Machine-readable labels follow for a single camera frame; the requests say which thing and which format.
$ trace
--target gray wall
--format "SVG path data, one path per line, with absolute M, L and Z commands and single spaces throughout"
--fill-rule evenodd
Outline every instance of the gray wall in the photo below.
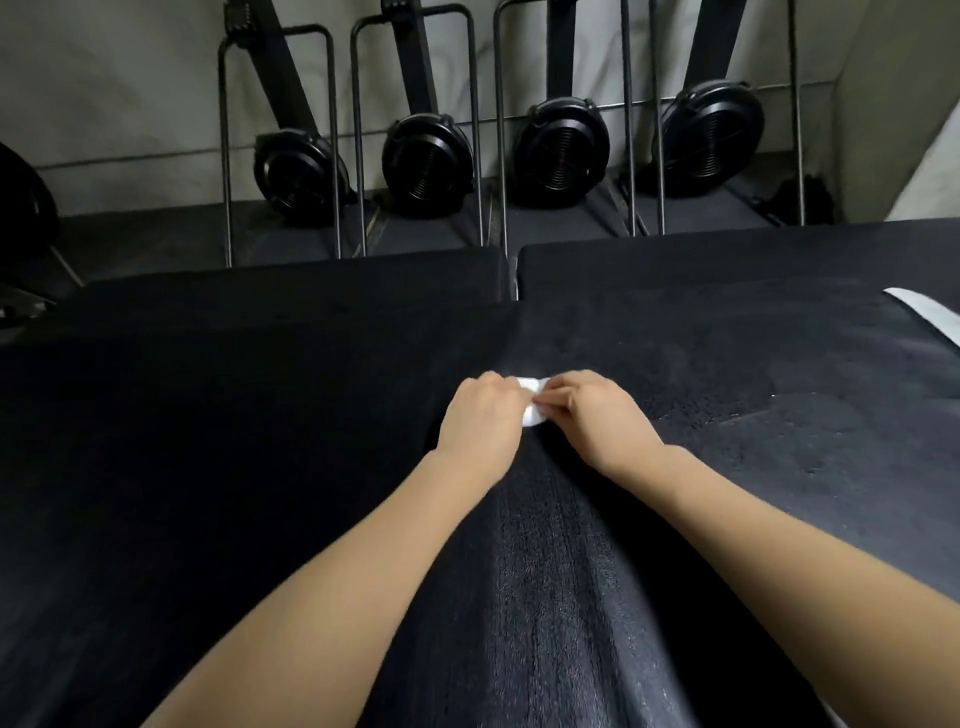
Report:
M 870 0 L 804 0 L 800 35 L 804 126 L 808 139 L 833 129 L 831 83 L 841 74 Z M 467 0 L 477 21 L 482 115 L 493 116 L 492 11 L 494 0 Z M 322 22 L 337 41 L 339 126 L 349 114 L 348 34 L 355 19 L 378 10 L 376 0 L 276 0 L 284 23 Z M 619 3 L 583 0 L 579 13 L 575 92 L 598 104 L 622 101 Z M 632 0 L 635 92 L 648 92 L 647 3 Z M 785 83 L 785 3 L 751 0 L 732 62 L 732 77 L 755 85 Z M 664 93 L 683 83 L 699 0 L 660 3 Z M 66 214 L 220 199 L 215 95 L 215 50 L 222 33 L 220 0 L 6 0 L 0 25 L 0 139 L 42 169 Z M 544 7 L 509 11 L 506 22 L 508 112 L 524 111 L 543 94 Z M 459 18 L 428 22 L 441 106 L 468 117 L 466 37 Z M 318 119 L 326 115 L 322 46 L 291 41 Z M 364 126 L 383 129 L 405 113 L 389 31 L 363 39 Z M 239 198 L 258 196 L 250 173 L 251 145 L 273 127 L 262 90 L 241 54 L 229 63 L 235 183 Z M 788 95 L 767 91 L 765 151 L 790 147 Z M 622 113 L 607 121 L 613 159 L 622 159 Z M 637 115 L 641 156 L 649 113 Z M 377 186 L 382 134 L 367 138 L 368 186 Z M 483 127 L 485 173 L 495 155 L 493 124 Z M 351 140 L 344 157 L 352 167 Z
M 891 213 L 958 99 L 960 2 L 873 0 L 835 91 L 832 153 L 848 220 Z M 956 144 L 949 135 L 937 154 L 956 155 Z M 898 217 L 924 213 L 919 190 L 897 207 Z
M 960 104 L 949 116 L 888 220 L 960 217 Z

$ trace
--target rowing machine flywheel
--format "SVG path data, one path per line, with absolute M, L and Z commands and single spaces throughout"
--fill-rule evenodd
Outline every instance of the rowing machine flywheel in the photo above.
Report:
M 554 98 L 531 107 L 514 145 L 516 197 L 534 207 L 576 205 L 603 180 L 610 133 L 589 99 Z
M 356 202 L 347 168 L 337 159 L 341 205 Z M 326 139 L 284 129 L 256 139 L 253 176 L 263 196 L 288 221 L 326 226 L 333 220 L 333 149 Z
M 415 113 L 387 132 L 383 177 L 401 214 L 445 217 L 473 191 L 473 152 L 447 114 Z
M 707 81 L 683 91 L 663 116 L 667 196 L 703 195 L 742 172 L 756 153 L 764 124 L 763 106 L 746 84 Z M 653 165 L 644 170 L 643 184 L 656 191 Z
M 50 190 L 19 154 L 0 144 L 0 219 L 8 234 L 0 262 L 45 255 L 60 234 L 60 218 Z

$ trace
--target black exercise mat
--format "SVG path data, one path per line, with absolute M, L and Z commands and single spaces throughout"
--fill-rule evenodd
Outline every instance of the black exercise mat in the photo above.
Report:
M 591 367 L 670 442 L 960 596 L 960 359 L 788 281 L 14 347 L 0 372 L 0 716 L 134 726 L 382 500 L 464 376 Z M 525 434 L 453 535 L 366 725 L 827 725 L 707 565 Z
M 960 309 L 960 219 L 868 225 L 693 232 L 524 247 L 520 297 L 550 300 L 791 277 L 857 277 L 876 291 L 898 286 Z
M 508 301 L 494 248 L 164 273 L 90 283 L 24 341 L 305 323 L 332 314 Z

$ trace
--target black fabric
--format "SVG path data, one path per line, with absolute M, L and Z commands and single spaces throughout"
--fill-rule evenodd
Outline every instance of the black fabric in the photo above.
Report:
M 520 297 L 800 276 L 858 277 L 909 288 L 960 310 L 960 220 L 695 232 L 530 245 L 520 250 Z
M 4 724 L 137 725 L 391 492 L 464 376 L 572 367 L 760 497 L 960 596 L 960 358 L 856 284 L 24 345 L 0 352 Z M 363 724 L 828 725 L 699 556 L 552 425 L 444 548 Z
M 330 314 L 509 299 L 503 255 L 472 248 L 94 282 L 24 331 L 28 341 L 307 322 Z

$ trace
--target white cloth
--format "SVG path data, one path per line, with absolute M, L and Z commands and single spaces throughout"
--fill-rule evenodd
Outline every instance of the white cloth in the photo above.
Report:
M 529 389 L 534 394 L 539 394 L 543 391 L 543 386 L 550 381 L 550 377 L 547 377 L 546 379 L 533 379 L 529 376 L 518 376 L 516 380 L 524 389 Z M 523 413 L 523 426 L 533 427 L 534 425 L 539 425 L 542 422 L 546 422 L 546 418 L 541 415 L 540 411 L 537 409 L 537 406 L 535 404 L 529 405 Z
M 918 316 L 926 319 L 947 339 L 960 347 L 960 316 L 949 308 L 922 293 L 908 291 L 905 288 L 887 288 L 884 293 L 906 303 Z

